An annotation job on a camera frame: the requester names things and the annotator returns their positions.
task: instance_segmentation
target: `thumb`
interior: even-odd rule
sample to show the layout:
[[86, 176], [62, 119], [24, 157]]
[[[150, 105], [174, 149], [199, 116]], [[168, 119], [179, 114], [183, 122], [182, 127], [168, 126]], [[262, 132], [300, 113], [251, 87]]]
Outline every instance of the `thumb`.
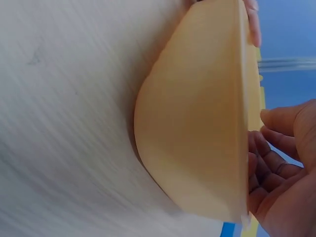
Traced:
[[270, 130], [294, 136], [304, 167], [308, 172], [316, 167], [316, 100], [298, 106], [263, 110], [261, 120]]
[[290, 107], [279, 107], [273, 110], [262, 110], [261, 120], [264, 125], [275, 132], [286, 136], [294, 136], [294, 125], [297, 124], [300, 113], [308, 106], [316, 103], [310, 100], [304, 104]]

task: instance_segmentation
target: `white surface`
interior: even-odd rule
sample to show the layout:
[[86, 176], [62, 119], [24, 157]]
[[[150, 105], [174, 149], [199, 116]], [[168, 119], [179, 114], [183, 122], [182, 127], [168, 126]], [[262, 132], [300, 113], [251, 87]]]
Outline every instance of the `white surface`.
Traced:
[[133, 149], [138, 89], [189, 0], [0, 0], [0, 236], [217, 237]]

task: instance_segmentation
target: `finger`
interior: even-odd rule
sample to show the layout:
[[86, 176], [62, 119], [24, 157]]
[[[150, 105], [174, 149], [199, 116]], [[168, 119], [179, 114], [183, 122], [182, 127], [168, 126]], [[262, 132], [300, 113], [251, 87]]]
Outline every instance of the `finger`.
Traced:
[[248, 177], [255, 174], [257, 168], [257, 156], [254, 153], [248, 153]]
[[282, 133], [272, 131], [267, 127], [263, 126], [261, 128], [261, 133], [264, 138], [275, 148], [279, 149], [283, 153], [287, 154], [294, 160], [300, 161], [297, 154], [295, 138], [290, 136], [285, 136]]
[[262, 110], [261, 120], [268, 129], [293, 137], [295, 120], [299, 113], [310, 103], [312, 102], [309, 101], [301, 105], [280, 107], [273, 110]]
[[262, 188], [264, 188], [268, 193], [272, 192], [285, 181], [284, 178], [272, 173], [261, 157], [259, 157], [258, 159], [256, 176], [259, 185]]
[[259, 11], [259, 5], [256, 0], [243, 0], [246, 8], [250, 8], [255, 11]]
[[249, 198], [248, 206], [252, 214], [257, 213], [258, 208], [262, 201], [267, 197], [268, 192], [260, 187], [256, 175], [249, 178]]
[[[250, 182], [252, 182], [253, 184], [256, 183], [255, 180], [255, 175], [253, 176], [252, 180], [249, 180], [249, 184]], [[257, 213], [258, 213], [258, 209], [261, 205], [261, 203], [265, 200], [265, 198], [268, 196], [268, 192], [260, 187], [259, 185], [254, 185], [253, 190], [251, 190], [251, 192], [249, 193], [249, 198], [248, 198], [248, 206], [249, 206], [249, 211], [255, 216], [257, 217]]]
[[249, 27], [252, 43], [255, 47], [260, 47], [261, 45], [261, 30], [258, 12], [256, 10], [247, 8], [247, 14], [249, 19]]
[[288, 179], [302, 170], [302, 168], [296, 165], [288, 164], [278, 153], [272, 151], [268, 142], [260, 132], [254, 134], [254, 140], [259, 155], [272, 173], [284, 179]]
[[252, 152], [254, 152], [257, 158], [257, 165], [256, 165], [256, 178], [258, 180], [258, 184], [264, 188], [266, 191], [271, 192], [278, 186], [280, 186], [284, 179], [276, 174], [273, 174], [269, 167], [266, 165], [264, 160], [260, 157], [260, 153], [257, 151], [256, 144], [255, 143], [255, 136], [256, 133], [259, 133], [257, 131], [252, 131], [249, 133], [249, 148], [253, 149]]

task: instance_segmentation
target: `tan plastic bowl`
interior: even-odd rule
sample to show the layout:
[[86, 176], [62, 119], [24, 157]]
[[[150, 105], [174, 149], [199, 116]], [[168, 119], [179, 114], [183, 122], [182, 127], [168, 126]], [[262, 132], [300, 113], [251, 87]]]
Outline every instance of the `tan plastic bowl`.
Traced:
[[248, 216], [247, 131], [260, 127], [255, 48], [241, 0], [194, 4], [145, 80], [135, 138], [155, 181], [184, 211]]

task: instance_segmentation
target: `hand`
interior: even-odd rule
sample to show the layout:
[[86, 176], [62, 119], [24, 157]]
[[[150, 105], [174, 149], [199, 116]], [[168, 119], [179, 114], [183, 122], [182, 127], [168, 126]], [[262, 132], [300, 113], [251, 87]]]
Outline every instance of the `hand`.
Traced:
[[261, 119], [261, 132], [249, 132], [249, 209], [272, 237], [316, 236], [316, 100], [263, 110]]
[[261, 31], [260, 31], [260, 23], [258, 16], [258, 2], [256, 0], [243, 0], [246, 6], [248, 18], [249, 18], [249, 26], [251, 32], [252, 43], [256, 47], [260, 47], [261, 45]]

